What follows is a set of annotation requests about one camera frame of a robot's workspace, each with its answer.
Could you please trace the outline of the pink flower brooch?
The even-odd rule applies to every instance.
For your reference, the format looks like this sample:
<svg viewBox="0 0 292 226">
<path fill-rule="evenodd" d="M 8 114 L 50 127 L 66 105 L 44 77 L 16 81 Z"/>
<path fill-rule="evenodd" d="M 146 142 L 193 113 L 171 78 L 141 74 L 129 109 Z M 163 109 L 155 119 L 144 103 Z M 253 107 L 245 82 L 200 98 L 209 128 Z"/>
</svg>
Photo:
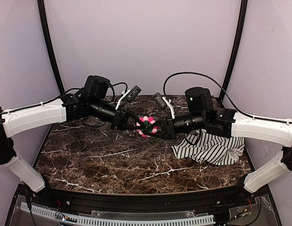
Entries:
<svg viewBox="0 0 292 226">
<path fill-rule="evenodd" d="M 158 126 L 154 126 L 153 128 L 151 128 L 151 126 L 156 122 L 152 116 L 143 116 L 143 117 L 140 117 L 139 120 L 143 122 L 143 124 L 145 125 L 144 129 L 136 130 L 141 137 L 143 138 L 150 137 L 149 135 L 146 135 L 144 133 L 145 131 L 151 134 L 157 133 Z"/>
</svg>

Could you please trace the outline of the black white striped garment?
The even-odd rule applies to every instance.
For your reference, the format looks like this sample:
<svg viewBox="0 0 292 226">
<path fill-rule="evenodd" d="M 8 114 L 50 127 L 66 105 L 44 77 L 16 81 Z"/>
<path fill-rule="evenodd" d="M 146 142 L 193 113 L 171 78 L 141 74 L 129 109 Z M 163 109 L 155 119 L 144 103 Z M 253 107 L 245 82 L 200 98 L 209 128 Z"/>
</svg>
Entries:
<svg viewBox="0 0 292 226">
<path fill-rule="evenodd" d="M 171 148 L 177 159 L 190 158 L 198 163 L 223 166 L 237 163 L 244 147 L 243 137 L 225 138 L 198 131 Z"/>
</svg>

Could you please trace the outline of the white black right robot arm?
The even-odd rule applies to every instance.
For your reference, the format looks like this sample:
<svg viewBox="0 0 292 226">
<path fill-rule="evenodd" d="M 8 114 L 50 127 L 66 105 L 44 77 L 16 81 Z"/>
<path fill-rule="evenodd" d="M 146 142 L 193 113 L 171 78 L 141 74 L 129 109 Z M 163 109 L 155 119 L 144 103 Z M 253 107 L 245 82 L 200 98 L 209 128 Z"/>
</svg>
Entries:
<svg viewBox="0 0 292 226">
<path fill-rule="evenodd" d="M 154 123 L 141 119 L 137 122 L 141 132 L 161 139 L 175 139 L 177 134 L 204 129 L 219 137 L 252 138 L 282 145 L 273 159 L 240 179 L 237 188 L 240 192 L 254 193 L 279 176 L 292 172 L 292 119 L 246 116 L 226 108 L 215 110 L 206 88 L 187 89 L 185 97 L 188 114 L 172 114 Z"/>
</svg>

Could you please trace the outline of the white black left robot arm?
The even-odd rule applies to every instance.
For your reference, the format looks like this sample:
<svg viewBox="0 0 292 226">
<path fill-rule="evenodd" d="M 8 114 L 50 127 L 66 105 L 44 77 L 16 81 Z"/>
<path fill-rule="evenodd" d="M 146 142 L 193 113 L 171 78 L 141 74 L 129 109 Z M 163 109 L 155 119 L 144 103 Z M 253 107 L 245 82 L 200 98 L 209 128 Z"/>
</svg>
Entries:
<svg viewBox="0 0 292 226">
<path fill-rule="evenodd" d="M 145 124 L 129 109 L 106 101 L 111 88 L 107 78 L 90 75 L 75 94 L 62 94 L 50 101 L 18 109 L 0 107 L 0 165 L 12 171 L 29 188 L 38 193 L 46 185 L 43 177 L 14 150 L 12 137 L 34 128 L 94 116 L 111 124 L 111 129 L 144 129 Z"/>
</svg>

